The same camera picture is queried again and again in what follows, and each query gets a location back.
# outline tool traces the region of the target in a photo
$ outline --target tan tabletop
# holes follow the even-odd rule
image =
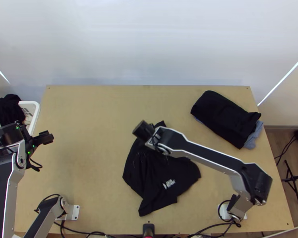
[[[178,203],[139,217],[141,197],[122,179],[125,161],[135,140],[132,130],[142,120],[164,120],[196,143],[244,162],[256,162],[273,178],[267,204],[247,212],[242,227],[229,232],[293,228],[287,200],[265,131],[256,148],[241,150],[217,136],[190,114],[206,90],[216,91],[247,111],[257,111],[246,86],[47,86],[35,133],[49,130],[54,143],[40,146],[33,159],[41,172],[28,169],[17,194],[17,231],[26,231],[36,217],[33,209],[46,196],[65,195],[80,205],[77,221],[66,226],[107,234],[141,234],[142,224],[155,224],[157,234],[191,234],[221,223],[217,205],[234,193],[229,177],[198,164],[199,179]],[[221,233],[225,226],[211,229]],[[52,233],[59,233],[53,225]]]

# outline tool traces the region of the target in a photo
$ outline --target folded blue clothing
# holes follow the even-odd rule
[[[256,129],[253,133],[251,133],[249,135],[249,137],[247,138],[245,144],[244,144],[244,147],[247,148],[247,149],[254,149],[255,148],[255,140],[256,138],[259,136],[262,128],[263,128],[263,125],[264,125],[264,122],[258,120],[256,122]]]

